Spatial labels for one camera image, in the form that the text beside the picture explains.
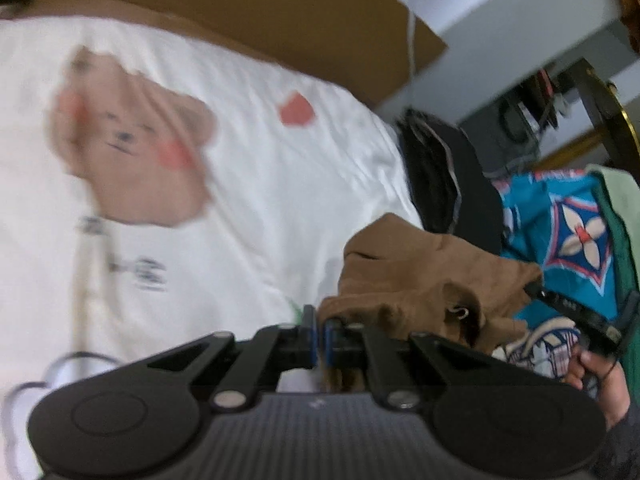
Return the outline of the person right hand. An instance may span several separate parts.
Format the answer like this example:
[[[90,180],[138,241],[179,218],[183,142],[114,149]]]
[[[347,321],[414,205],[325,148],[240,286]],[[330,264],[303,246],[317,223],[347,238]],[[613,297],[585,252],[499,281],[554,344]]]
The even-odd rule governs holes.
[[[597,404],[606,426],[612,429],[627,415],[631,404],[623,367],[617,361],[599,356],[576,344],[563,382],[578,390],[585,390],[588,375],[597,378]]]

